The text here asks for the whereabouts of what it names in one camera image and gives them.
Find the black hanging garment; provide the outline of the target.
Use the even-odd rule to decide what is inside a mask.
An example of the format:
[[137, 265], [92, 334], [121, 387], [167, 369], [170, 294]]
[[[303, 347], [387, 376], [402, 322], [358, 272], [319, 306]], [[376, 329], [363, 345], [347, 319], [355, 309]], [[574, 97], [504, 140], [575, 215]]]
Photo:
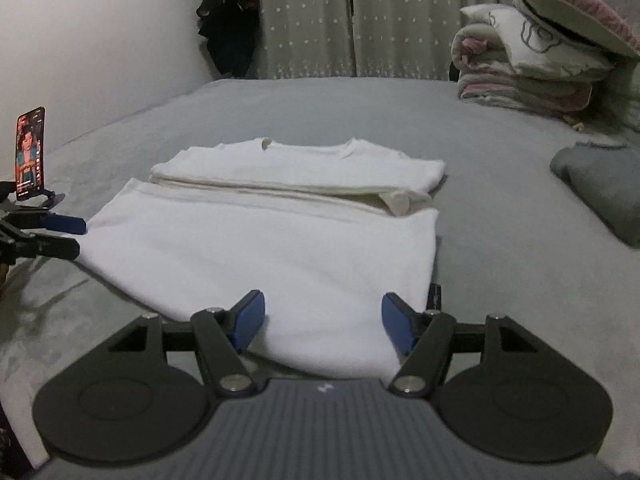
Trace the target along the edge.
[[259, 0], [202, 0], [198, 34], [221, 76], [244, 78], [253, 62], [260, 26]]

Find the folded pink white quilt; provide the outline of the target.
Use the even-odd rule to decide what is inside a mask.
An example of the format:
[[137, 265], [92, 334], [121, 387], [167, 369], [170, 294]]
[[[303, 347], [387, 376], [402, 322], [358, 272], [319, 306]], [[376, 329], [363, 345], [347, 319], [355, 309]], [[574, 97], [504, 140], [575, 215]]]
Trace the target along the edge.
[[515, 6], [465, 6], [451, 44], [462, 101], [570, 116], [596, 102], [598, 85], [624, 56], [564, 38]]

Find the grey bed blanket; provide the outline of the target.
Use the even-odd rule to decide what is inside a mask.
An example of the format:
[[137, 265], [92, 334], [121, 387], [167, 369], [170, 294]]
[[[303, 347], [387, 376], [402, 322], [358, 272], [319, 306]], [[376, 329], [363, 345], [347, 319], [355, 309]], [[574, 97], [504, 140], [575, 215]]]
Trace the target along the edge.
[[409, 79], [212, 82], [57, 148], [48, 179], [90, 217], [132, 177], [192, 145], [268, 136], [366, 139], [447, 163], [435, 195], [435, 278], [462, 321], [510, 314], [611, 393], [602, 450], [639, 467], [639, 254], [549, 168], [577, 134], [560, 122], [466, 104], [453, 84]]

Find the black phone stand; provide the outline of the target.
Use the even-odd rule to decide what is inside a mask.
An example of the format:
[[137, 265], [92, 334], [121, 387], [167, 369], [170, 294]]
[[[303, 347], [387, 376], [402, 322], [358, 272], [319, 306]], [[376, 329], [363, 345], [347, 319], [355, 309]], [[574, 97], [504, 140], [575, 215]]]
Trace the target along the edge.
[[26, 198], [26, 200], [18, 200], [16, 204], [21, 208], [52, 209], [62, 203], [65, 197], [64, 193], [44, 190], [38, 195]]

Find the smartphone with lit screen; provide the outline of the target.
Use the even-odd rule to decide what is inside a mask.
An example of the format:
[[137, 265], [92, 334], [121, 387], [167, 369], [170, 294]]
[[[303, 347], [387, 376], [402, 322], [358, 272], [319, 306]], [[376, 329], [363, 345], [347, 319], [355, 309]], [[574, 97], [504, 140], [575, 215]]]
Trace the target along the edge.
[[17, 117], [14, 179], [18, 200], [27, 200], [44, 190], [44, 116], [46, 109], [38, 106]]

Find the grey star-patterned curtain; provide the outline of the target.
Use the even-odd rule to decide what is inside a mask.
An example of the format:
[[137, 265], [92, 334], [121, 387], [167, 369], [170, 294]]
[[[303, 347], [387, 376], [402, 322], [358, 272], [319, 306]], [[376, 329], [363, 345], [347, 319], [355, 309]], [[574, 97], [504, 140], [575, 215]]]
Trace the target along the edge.
[[260, 0], [262, 79], [446, 80], [461, 9], [497, 0]]

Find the white t-shirt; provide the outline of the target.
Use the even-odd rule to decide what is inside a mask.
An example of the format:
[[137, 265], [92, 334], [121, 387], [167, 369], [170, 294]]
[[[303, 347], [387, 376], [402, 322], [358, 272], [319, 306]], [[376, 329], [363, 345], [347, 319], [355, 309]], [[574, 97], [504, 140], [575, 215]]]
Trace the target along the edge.
[[439, 159], [365, 140], [192, 146], [130, 180], [88, 223], [80, 263], [176, 321], [252, 289], [258, 356], [329, 377], [395, 374], [389, 292], [426, 303], [436, 256]]

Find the pink and grey pillow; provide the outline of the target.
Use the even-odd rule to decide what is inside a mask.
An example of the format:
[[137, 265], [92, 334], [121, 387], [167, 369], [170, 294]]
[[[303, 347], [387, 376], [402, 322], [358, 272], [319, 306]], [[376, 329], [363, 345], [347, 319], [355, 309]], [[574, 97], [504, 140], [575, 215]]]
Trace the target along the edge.
[[553, 27], [564, 38], [639, 57], [639, 38], [603, 0], [502, 0], [533, 20]]

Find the folded grey garment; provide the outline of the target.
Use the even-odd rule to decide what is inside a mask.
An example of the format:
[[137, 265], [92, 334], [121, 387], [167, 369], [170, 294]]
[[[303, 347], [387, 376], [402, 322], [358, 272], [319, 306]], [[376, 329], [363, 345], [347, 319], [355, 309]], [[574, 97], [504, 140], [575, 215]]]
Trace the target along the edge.
[[594, 142], [562, 148], [550, 170], [630, 247], [639, 246], [639, 153]]

